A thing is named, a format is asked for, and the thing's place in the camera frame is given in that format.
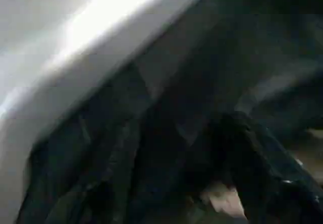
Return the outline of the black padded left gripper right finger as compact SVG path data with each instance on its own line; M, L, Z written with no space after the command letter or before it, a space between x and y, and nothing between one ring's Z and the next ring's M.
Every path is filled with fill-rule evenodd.
M234 112L214 133L249 223L322 223L322 188L266 127Z

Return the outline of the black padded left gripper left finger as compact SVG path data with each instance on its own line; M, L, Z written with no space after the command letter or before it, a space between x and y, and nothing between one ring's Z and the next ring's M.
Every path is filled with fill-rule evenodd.
M58 201L58 223L123 223L140 130L137 117L104 128L77 182Z

